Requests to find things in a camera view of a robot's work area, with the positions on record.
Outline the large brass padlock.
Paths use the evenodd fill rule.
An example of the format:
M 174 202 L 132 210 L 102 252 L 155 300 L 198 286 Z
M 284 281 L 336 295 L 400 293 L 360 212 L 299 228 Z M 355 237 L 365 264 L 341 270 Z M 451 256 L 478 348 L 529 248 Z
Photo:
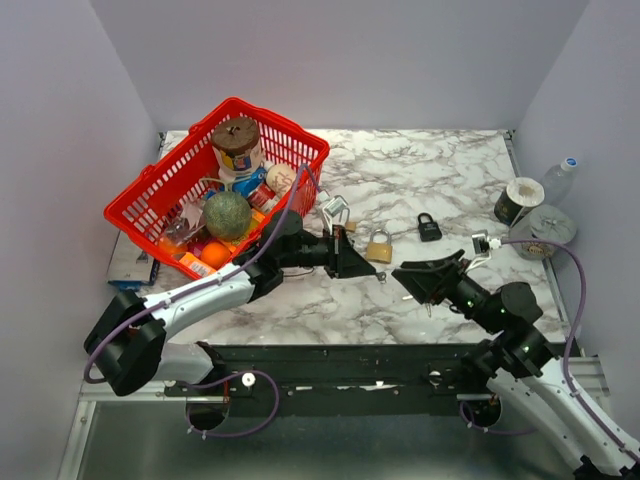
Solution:
M 390 233 L 385 229 L 374 230 L 369 237 L 365 259 L 369 262 L 390 264 L 393 247 Z

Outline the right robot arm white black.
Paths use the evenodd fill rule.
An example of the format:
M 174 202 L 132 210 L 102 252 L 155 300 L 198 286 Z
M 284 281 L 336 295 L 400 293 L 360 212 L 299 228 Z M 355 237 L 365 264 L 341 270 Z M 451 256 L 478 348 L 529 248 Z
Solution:
M 450 372 L 430 376 L 435 387 L 480 392 L 512 404 L 563 456 L 577 479 L 636 479 L 639 442 L 582 389 L 569 362 L 536 328 L 542 311 L 529 284 L 489 292 L 469 273 L 490 259 L 462 251 L 431 261 L 406 261 L 393 277 L 420 304 L 448 302 L 491 339 L 464 354 Z

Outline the small brass padlock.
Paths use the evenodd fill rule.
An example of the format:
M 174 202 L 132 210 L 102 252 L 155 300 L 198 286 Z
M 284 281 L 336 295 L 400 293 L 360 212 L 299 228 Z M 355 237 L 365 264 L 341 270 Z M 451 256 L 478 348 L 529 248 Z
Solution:
M 342 225 L 347 232 L 355 233 L 357 230 L 357 221 L 350 218 L 350 210 L 345 209 L 339 217 L 339 224 Z

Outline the black padlock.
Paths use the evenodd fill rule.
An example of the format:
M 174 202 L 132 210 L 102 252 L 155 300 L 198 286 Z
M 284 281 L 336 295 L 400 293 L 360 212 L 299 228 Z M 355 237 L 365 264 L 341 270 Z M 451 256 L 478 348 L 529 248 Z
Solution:
M 442 232 L 432 215 L 422 212 L 417 217 L 418 233 L 422 242 L 432 242 L 442 239 Z

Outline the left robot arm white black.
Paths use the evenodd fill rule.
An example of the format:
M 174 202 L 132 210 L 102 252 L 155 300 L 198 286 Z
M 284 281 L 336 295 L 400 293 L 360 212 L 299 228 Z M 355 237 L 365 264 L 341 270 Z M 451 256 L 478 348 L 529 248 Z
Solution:
M 358 253 L 346 229 L 334 225 L 316 236 L 295 211 L 277 212 L 261 237 L 213 274 L 160 294 L 117 293 L 86 337 L 90 368 L 118 396 L 152 380 L 188 383 L 201 395 L 222 380 L 211 349 L 177 345 L 171 338 L 218 312 L 252 303 L 279 287 L 287 268 L 321 267 L 332 279 L 374 276 L 376 268 Z

